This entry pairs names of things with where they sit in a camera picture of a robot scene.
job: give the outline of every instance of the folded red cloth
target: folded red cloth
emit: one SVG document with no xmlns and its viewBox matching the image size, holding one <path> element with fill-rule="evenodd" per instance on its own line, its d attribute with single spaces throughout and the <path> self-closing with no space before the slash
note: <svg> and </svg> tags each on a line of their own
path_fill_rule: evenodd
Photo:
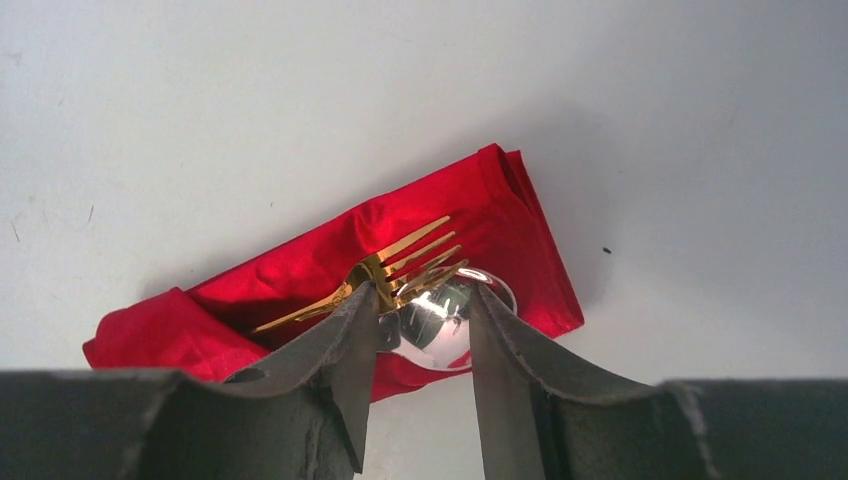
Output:
<svg viewBox="0 0 848 480">
<path fill-rule="evenodd" d="M 551 337 L 583 324 L 520 153 L 491 145 L 190 290 L 174 288 L 107 315 L 83 351 L 94 368 L 178 367 L 222 381 L 317 320 L 279 327 L 264 337 L 265 346 L 234 330 L 323 298 L 360 259 L 444 215 L 451 216 L 461 258 L 504 280 L 521 318 Z M 372 401 L 457 373 L 380 353 Z"/>
</svg>

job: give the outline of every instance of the fork handle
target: fork handle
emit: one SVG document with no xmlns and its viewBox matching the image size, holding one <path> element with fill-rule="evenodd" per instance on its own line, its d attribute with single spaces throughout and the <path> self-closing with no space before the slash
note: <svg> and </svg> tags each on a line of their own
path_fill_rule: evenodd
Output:
<svg viewBox="0 0 848 480">
<path fill-rule="evenodd" d="M 300 310 L 297 310 L 296 312 L 289 313 L 276 320 L 271 320 L 268 323 L 264 323 L 254 328 L 248 333 L 248 335 L 254 335 L 260 332 L 264 332 L 265 330 L 274 328 L 278 325 L 282 325 L 286 322 L 302 322 L 307 318 L 312 318 L 316 315 L 321 315 L 322 313 L 330 313 L 335 310 L 339 305 L 341 305 L 348 296 L 350 296 L 351 292 L 348 292 L 347 290 L 348 289 L 344 288 L 344 286 L 339 287 L 338 289 L 336 289 L 335 292 L 327 295 L 321 300 L 318 300 L 312 305 L 303 307 Z"/>
</svg>

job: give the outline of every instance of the white surface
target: white surface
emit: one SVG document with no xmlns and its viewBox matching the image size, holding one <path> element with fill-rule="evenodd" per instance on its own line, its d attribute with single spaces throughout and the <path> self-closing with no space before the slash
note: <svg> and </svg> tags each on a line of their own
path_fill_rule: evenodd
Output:
<svg viewBox="0 0 848 480">
<path fill-rule="evenodd" d="M 0 366 L 497 141 L 578 354 L 848 374 L 844 0 L 277 3 L 0 0 Z M 482 477 L 468 376 L 369 428 L 363 478 Z"/>
</svg>

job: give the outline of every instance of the spoon bowl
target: spoon bowl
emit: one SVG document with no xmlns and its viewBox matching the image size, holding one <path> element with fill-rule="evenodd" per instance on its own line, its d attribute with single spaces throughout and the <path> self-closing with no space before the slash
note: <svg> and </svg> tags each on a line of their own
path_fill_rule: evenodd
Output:
<svg viewBox="0 0 848 480">
<path fill-rule="evenodd" d="M 475 283 L 489 287 L 513 313 L 517 312 L 515 295 L 503 280 L 480 269 L 460 268 L 441 286 L 380 317 L 379 351 L 400 355 L 428 370 L 471 368 L 468 327 Z"/>
</svg>

